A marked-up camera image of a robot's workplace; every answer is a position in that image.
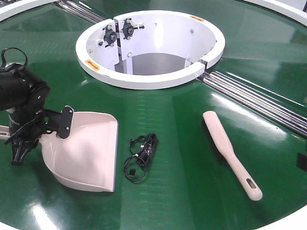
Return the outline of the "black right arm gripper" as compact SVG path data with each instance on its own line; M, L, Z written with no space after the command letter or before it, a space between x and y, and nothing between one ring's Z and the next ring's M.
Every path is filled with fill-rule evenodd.
M307 154L298 152L297 154L297 167L301 170L307 171Z

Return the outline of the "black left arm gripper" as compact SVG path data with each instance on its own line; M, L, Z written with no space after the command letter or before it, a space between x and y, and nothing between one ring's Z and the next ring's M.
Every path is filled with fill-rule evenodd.
M38 145L42 134L56 132L57 136L66 139L70 135L73 108L65 106L61 112L38 108L27 111L25 107L15 104L4 104L3 109L9 112L9 136L5 144L11 143L12 165L22 165L26 155Z

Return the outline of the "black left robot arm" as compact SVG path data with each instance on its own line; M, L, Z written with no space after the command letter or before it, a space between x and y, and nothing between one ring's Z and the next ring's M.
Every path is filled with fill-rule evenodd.
M10 125L2 128L5 144L12 147L12 165L22 165L25 156L36 148L43 134L65 139L70 135L74 110L65 106L61 112L44 107L50 92L47 83L23 64L7 64L1 52L0 109L9 113Z

